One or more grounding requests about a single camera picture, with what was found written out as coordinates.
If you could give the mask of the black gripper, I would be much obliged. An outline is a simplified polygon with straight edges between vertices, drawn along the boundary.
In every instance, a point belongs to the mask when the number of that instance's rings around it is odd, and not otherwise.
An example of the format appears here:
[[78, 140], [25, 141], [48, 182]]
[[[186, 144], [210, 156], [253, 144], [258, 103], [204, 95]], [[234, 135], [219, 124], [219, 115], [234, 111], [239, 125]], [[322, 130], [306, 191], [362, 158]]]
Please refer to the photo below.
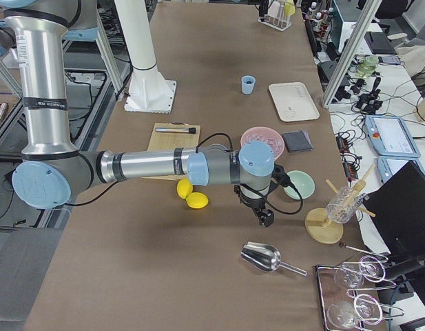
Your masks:
[[274, 212], [291, 214], [291, 212], [275, 207], [269, 201], [269, 195], [279, 187], [291, 187], [291, 179], [285, 172], [284, 167], [279, 164], [274, 165], [271, 174], [266, 179], [268, 179], [268, 182], [262, 189], [257, 189], [254, 185], [249, 185], [248, 183], [238, 183], [234, 186], [234, 192], [237, 194], [240, 202], [251, 208], [253, 213], [257, 215], [259, 224], [269, 227], [274, 222]]
[[258, 6], [258, 16], [264, 17], [269, 9], [269, 0], [260, 0], [260, 4]]

